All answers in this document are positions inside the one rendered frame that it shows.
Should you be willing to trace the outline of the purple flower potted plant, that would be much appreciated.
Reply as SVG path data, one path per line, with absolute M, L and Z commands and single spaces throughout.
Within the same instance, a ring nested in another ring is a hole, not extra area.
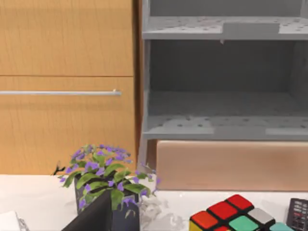
M 110 193 L 111 231 L 141 231 L 140 209 L 144 197 L 155 195 L 155 190 L 141 180 L 159 183 L 156 171 L 148 164 L 141 164 L 145 171 L 131 172 L 130 153 L 121 148 L 106 145 L 85 145 L 72 156 L 66 167 L 56 166 L 57 176 L 63 187 L 75 189 L 77 215 L 104 192 Z

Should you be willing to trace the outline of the grey open shelf unit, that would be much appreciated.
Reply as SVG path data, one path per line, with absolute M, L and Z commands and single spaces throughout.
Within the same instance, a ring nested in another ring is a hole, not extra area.
M 308 0 L 142 0 L 142 138 L 308 141 Z

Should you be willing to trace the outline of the pale wooden drawer front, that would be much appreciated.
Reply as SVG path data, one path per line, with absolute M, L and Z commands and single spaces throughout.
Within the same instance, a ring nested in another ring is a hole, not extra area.
M 308 192 L 308 142 L 159 141 L 161 190 Z

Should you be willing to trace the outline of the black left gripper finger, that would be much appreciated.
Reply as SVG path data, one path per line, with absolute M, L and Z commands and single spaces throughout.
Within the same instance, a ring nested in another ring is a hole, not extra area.
M 61 231 L 111 231 L 111 226 L 110 193 L 104 192 Z

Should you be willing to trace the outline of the multicoloured puzzle cube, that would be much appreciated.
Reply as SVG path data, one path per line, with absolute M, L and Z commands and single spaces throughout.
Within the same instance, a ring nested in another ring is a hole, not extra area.
M 294 231 L 239 194 L 220 201 L 189 219 L 189 231 Z

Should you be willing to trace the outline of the white object with grey edge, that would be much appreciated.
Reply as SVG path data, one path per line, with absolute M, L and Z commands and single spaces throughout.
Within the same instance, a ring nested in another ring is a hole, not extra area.
M 8 211 L 0 213 L 0 231 L 30 231 L 30 229 L 15 211 Z

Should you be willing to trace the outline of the wooden cupboard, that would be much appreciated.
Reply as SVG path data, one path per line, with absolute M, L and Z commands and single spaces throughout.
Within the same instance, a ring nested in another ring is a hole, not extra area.
M 86 144 L 137 158 L 139 0 L 0 0 L 0 174 Z

